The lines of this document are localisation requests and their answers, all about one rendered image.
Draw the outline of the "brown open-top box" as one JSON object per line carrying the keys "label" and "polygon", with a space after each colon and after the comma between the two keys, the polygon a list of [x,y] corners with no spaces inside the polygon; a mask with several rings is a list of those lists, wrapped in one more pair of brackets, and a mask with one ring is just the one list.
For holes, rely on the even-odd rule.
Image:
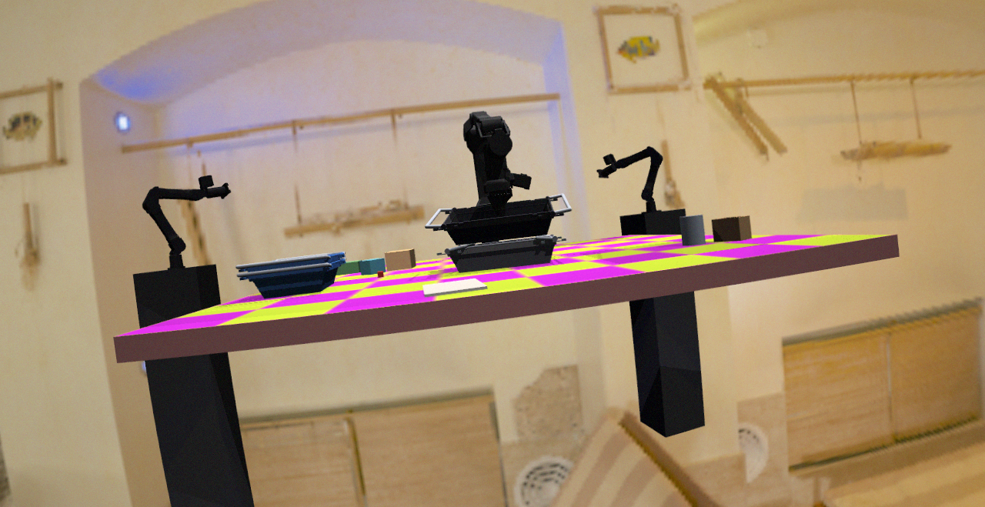
{"label": "brown open-top box", "polygon": [[750,216],[712,219],[712,237],[714,242],[752,239]]}

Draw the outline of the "tan box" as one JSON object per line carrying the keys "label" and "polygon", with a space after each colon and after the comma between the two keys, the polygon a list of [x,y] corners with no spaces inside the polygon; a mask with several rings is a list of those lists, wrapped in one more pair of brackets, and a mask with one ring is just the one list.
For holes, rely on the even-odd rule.
{"label": "tan box", "polygon": [[414,250],[385,252],[386,271],[405,271],[416,266]]}

